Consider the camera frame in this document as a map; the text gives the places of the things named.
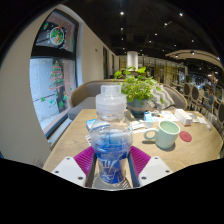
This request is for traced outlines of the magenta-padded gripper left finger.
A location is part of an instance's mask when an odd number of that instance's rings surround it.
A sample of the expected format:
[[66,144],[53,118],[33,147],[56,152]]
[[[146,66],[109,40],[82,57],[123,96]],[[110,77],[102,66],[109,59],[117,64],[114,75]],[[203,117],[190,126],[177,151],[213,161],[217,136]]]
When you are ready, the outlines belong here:
[[94,150],[88,147],[75,157],[66,156],[52,171],[52,174],[81,187],[92,187],[95,164]]

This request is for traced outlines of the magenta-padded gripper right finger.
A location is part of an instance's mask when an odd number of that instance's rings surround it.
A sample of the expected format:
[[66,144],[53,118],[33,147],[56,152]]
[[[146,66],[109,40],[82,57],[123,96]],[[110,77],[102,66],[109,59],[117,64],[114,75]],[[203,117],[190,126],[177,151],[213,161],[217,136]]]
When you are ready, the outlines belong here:
[[173,173],[159,156],[151,157],[134,146],[130,149],[128,162],[134,187],[148,185]]

